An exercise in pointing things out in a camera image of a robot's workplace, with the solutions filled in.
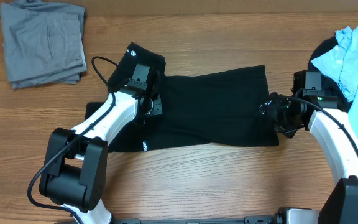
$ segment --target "black cable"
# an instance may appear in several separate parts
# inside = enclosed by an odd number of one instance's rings
[[[105,57],[100,57],[100,56],[95,56],[92,58],[91,63],[92,63],[92,67],[95,70],[95,72],[99,75],[99,78],[102,79],[102,81],[104,82],[104,84],[106,84],[107,89],[109,90],[109,93],[112,93],[113,90],[110,88],[109,84],[107,83],[107,81],[103,78],[102,74],[100,74],[99,70],[96,68],[96,66],[94,65],[94,60],[95,59],[101,59],[101,60],[105,60],[107,62],[112,63],[115,66],[118,66],[118,64],[116,62],[113,62],[112,60],[105,58]]]
[[[298,91],[296,91],[295,93],[295,97],[299,98],[299,94],[304,90],[304,88],[300,88]]]
[[[298,102],[302,102],[302,103],[306,103],[307,105],[313,107],[315,110],[317,111],[321,111],[323,114],[325,114],[328,118],[330,118],[332,121],[334,121],[334,123],[336,123],[340,129],[342,129],[342,131],[345,133],[346,137],[349,139],[349,141],[351,142],[351,145],[353,147],[353,150],[358,158],[358,148],[356,143],[354,142],[352,136],[349,134],[349,132],[346,130],[345,126],[343,124],[341,124],[336,118],[334,118],[331,114],[329,114],[327,111],[325,111],[324,109],[322,109],[321,107],[315,105],[314,103],[310,103],[309,101],[306,101],[304,99],[301,98],[295,98],[292,96],[283,96],[283,95],[278,95],[277,98],[283,98],[283,99],[288,99],[288,100],[293,100],[293,101],[298,101]]]
[[[70,141],[65,147],[63,147],[55,156],[53,156],[43,167],[41,167],[41,169],[34,175],[34,177],[32,178],[32,180],[30,181],[29,187],[27,189],[27,198],[29,199],[29,201],[37,206],[37,207],[41,207],[41,208],[48,208],[48,209],[55,209],[55,210],[62,210],[62,211],[66,211],[66,212],[70,212],[72,216],[75,217],[75,219],[77,220],[77,222],[79,224],[83,224],[82,220],[79,218],[78,214],[76,212],[74,212],[73,210],[66,208],[66,207],[60,207],[60,206],[55,206],[55,205],[46,205],[46,204],[42,204],[42,203],[38,203],[37,201],[34,200],[34,198],[31,195],[31,191],[32,188],[35,184],[35,182],[37,181],[37,179],[41,176],[41,174],[51,165],[51,163],[53,161],[55,161],[58,157],[60,157],[61,155],[64,155],[65,153],[67,153],[72,145],[74,145],[76,142],[78,142],[88,131],[92,130],[108,113],[110,113],[110,111],[112,110],[112,108],[114,107],[114,105],[116,104],[116,96],[114,95],[114,92],[111,91],[107,81],[103,78],[103,76],[100,74],[100,72],[98,71],[98,69],[96,68],[96,66],[94,65],[94,60],[95,59],[102,59],[105,60],[107,62],[110,62],[112,64],[114,64],[115,66],[117,66],[117,64],[107,58],[103,58],[103,57],[93,57],[92,58],[92,67],[95,70],[95,72],[99,75],[99,78],[102,79],[102,81],[104,82],[104,84],[106,84],[109,92],[112,94],[112,102],[110,107],[106,110],[106,112],[104,112],[95,122],[93,122],[92,124],[90,124],[83,132],[81,132],[80,134],[78,134],[77,136],[75,136],[75,138]]]

